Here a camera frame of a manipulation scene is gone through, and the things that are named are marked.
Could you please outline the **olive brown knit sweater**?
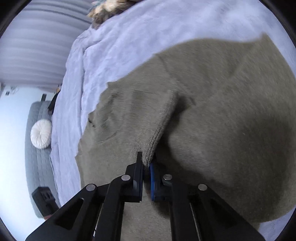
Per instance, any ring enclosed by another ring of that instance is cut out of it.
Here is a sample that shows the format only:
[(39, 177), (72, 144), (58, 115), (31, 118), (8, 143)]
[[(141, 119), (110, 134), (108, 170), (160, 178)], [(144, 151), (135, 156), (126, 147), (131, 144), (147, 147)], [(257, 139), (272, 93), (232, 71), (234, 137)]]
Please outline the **olive brown knit sweater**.
[(295, 207), (295, 76), (272, 40), (192, 40), (107, 84), (76, 162), (104, 185), (142, 152), (206, 183), (253, 225)]

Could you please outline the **pile of striped clothes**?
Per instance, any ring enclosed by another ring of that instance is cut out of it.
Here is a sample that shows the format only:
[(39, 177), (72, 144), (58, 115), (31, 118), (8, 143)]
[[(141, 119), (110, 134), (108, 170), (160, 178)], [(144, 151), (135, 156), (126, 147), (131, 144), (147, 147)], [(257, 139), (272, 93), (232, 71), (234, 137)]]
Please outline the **pile of striped clothes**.
[(92, 28), (98, 29), (108, 19), (120, 15), (139, 2), (128, 0), (94, 1), (87, 16), (92, 20)]

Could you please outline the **round white pleated cushion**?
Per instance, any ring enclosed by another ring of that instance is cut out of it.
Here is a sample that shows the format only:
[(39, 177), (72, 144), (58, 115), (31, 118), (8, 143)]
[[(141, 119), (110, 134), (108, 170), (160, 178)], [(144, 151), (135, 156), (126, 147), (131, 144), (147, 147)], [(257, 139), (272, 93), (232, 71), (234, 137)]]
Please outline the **round white pleated cushion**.
[(50, 120), (41, 119), (31, 128), (30, 139), (37, 149), (46, 149), (51, 144), (52, 123)]

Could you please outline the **grey pleated curtain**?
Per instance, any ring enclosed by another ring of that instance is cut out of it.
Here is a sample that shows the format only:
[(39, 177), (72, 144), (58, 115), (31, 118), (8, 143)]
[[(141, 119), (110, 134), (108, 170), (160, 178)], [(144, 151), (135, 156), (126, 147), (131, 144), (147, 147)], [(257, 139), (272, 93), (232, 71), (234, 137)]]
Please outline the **grey pleated curtain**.
[(90, 27), (90, 1), (31, 1), (1, 36), (1, 83), (54, 90), (75, 39)]

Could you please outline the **lavender plush bed blanket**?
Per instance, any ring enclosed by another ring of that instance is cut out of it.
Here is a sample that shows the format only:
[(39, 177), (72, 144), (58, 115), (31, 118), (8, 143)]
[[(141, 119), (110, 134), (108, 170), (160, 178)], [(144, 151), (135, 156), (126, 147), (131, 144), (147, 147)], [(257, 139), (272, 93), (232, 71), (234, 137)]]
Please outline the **lavender plush bed blanket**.
[[(84, 187), (76, 162), (78, 144), (109, 82), (178, 44), (201, 39), (246, 43), (263, 35), (295, 76), (295, 46), (259, 1), (142, 1), (98, 29), (84, 31), (71, 47), (52, 117), (51, 161), (60, 204)], [(252, 225), (266, 240), (275, 240), (294, 209)]]

